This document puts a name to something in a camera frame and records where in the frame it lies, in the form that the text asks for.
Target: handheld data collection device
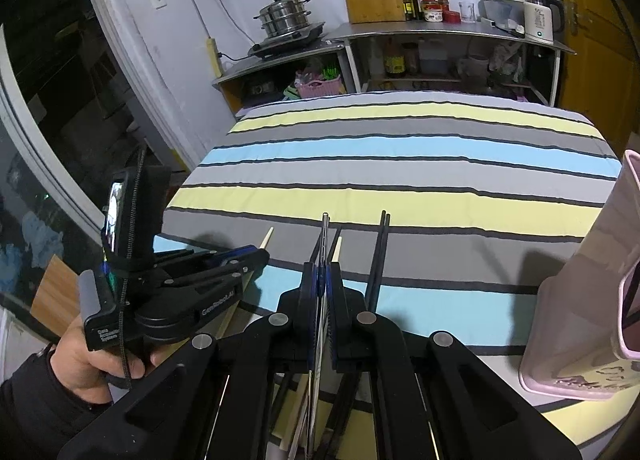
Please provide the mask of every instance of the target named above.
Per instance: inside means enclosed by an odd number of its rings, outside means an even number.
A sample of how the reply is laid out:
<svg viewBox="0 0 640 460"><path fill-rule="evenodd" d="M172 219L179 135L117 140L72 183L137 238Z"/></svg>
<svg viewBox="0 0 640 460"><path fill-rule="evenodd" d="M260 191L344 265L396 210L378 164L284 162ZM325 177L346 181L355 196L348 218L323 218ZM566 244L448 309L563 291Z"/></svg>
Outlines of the handheld data collection device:
<svg viewBox="0 0 640 460"><path fill-rule="evenodd" d="M145 166L144 151L137 165L114 175L102 230L104 259L78 279L87 348L117 345L122 355L127 348L140 358L149 345L190 337L241 299L242 276L269 261L267 251L253 245L155 253L170 170ZM126 361L123 366L127 374ZM119 385L117 378L109 380Z"/></svg>

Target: glass cup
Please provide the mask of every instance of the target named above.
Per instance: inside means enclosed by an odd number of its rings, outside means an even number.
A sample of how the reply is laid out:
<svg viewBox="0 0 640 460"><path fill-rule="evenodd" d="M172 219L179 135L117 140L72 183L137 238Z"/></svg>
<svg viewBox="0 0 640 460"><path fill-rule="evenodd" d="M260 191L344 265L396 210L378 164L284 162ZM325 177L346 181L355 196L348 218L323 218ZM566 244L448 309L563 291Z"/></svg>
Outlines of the glass cup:
<svg viewBox="0 0 640 460"><path fill-rule="evenodd" d="M460 1L458 4L460 5L460 20L463 23L475 23L474 4L471 1Z"/></svg>

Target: bed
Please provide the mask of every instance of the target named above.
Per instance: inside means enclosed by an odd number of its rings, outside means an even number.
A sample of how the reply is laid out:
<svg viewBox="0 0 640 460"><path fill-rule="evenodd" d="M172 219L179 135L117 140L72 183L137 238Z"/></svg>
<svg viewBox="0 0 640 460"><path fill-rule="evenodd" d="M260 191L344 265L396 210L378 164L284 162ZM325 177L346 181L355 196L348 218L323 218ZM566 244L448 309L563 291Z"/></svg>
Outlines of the bed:
<svg viewBox="0 0 640 460"><path fill-rule="evenodd" d="M423 91L283 102L252 110L205 157L165 211L155 247L259 245L273 227L271 261L234 316L241 331L298 286L325 211L342 227L346 286L364 291L385 209L378 312L417 334L451 332L594 458L638 388L607 402L563 400L524 392L517 369L537 287L574 253L619 171L576 112ZM320 426L337 386L322 377ZM373 437L361 386L338 457L375 458Z"/></svg>

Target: pink storage box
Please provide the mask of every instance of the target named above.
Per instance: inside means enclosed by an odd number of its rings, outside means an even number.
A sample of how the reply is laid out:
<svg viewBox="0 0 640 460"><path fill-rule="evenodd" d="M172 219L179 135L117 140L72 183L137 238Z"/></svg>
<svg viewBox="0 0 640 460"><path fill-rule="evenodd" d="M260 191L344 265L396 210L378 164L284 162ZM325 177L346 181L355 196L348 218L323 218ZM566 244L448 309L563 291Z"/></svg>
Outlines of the pink storage box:
<svg viewBox="0 0 640 460"><path fill-rule="evenodd" d="M306 84L296 84L300 98L344 94L342 79L338 75L333 80L312 80Z"/></svg>

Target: stainless steel pot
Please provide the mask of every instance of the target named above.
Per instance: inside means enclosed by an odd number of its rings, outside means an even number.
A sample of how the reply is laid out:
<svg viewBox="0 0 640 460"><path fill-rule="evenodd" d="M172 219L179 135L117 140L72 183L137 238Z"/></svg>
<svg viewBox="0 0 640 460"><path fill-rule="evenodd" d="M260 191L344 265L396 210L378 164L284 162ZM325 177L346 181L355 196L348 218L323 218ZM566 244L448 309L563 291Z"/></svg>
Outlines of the stainless steel pot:
<svg viewBox="0 0 640 460"><path fill-rule="evenodd" d="M273 0L254 19L261 21L262 29L269 38L295 32L309 26L306 16L311 12L305 10L305 3L309 1L311 0Z"/></svg>

